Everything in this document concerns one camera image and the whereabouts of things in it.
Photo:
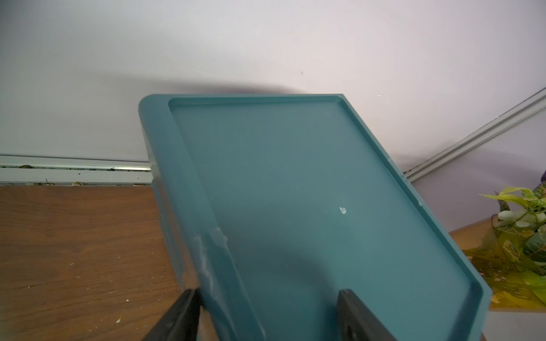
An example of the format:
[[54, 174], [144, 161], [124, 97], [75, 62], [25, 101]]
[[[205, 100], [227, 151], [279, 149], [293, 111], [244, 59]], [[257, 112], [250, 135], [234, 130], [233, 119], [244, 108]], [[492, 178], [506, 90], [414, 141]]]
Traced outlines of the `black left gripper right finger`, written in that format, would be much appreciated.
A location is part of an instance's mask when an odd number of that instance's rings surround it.
[[392, 333], [350, 289], [338, 293], [336, 319], [344, 341], [396, 341]]

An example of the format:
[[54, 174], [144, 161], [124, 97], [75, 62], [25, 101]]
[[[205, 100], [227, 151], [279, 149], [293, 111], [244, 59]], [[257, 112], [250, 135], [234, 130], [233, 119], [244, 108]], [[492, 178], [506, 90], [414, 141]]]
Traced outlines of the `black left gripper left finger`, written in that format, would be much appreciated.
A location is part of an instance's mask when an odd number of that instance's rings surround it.
[[200, 291], [186, 289], [143, 341], [197, 341], [200, 319]]

